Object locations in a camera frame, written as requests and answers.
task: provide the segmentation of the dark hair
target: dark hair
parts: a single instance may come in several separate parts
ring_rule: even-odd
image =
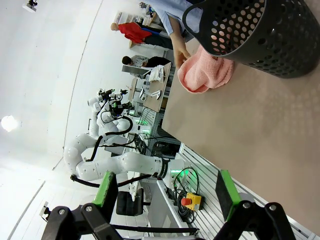
[[[125,64],[125,65],[128,65],[128,64],[130,64],[131,62],[132,62],[132,59],[131,59],[130,57],[128,57],[128,56],[124,56],[124,57],[122,58],[122,63]]]

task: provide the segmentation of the red shirt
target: red shirt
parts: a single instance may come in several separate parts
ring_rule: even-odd
[[[152,35],[151,32],[142,30],[135,22],[119,24],[118,28],[127,39],[130,39],[135,44],[142,44],[144,42],[144,38]]]

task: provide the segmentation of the human hand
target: human hand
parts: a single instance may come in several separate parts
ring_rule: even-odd
[[[176,67],[179,69],[182,64],[191,57],[187,51],[184,39],[181,36],[172,36],[173,56]]]

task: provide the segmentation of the basket handle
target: basket handle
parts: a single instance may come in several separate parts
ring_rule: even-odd
[[[183,22],[183,25],[184,25],[184,27],[185,27],[185,29],[189,32],[189,33],[191,33],[195,38],[197,38],[197,36],[200,36],[199,35],[199,33],[200,33],[200,31],[199,31],[199,33],[196,33],[196,32],[194,32],[188,25],[187,25],[187,15],[191,12],[191,10],[193,10],[193,9],[196,9],[196,8],[200,8],[200,9],[202,9],[202,5],[203,5],[203,3],[205,3],[206,1],[202,1],[202,2],[199,2],[199,3],[197,3],[197,4],[194,4],[194,5],[192,5],[192,6],[190,6],[190,7],[188,7],[185,11],[184,11],[184,13],[183,13],[183,15],[182,15],[182,22]]]

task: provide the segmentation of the round light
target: round light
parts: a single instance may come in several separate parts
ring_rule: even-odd
[[[3,127],[4,130],[7,132],[11,132],[13,129],[18,127],[18,122],[15,120],[13,116],[4,116],[1,119],[1,126]]]

